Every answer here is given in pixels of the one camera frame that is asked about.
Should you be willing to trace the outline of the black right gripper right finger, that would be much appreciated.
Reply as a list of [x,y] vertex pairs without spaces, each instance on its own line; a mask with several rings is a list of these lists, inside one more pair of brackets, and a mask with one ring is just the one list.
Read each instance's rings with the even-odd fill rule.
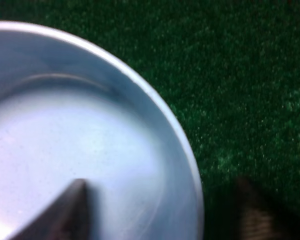
[[280,204],[245,177],[236,181],[239,240],[284,240],[284,215]]

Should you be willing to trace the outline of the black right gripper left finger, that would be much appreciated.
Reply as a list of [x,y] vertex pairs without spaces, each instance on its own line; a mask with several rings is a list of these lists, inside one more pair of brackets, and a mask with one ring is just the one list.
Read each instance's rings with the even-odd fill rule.
[[12,240],[87,240],[90,235],[88,187],[75,179],[65,191]]

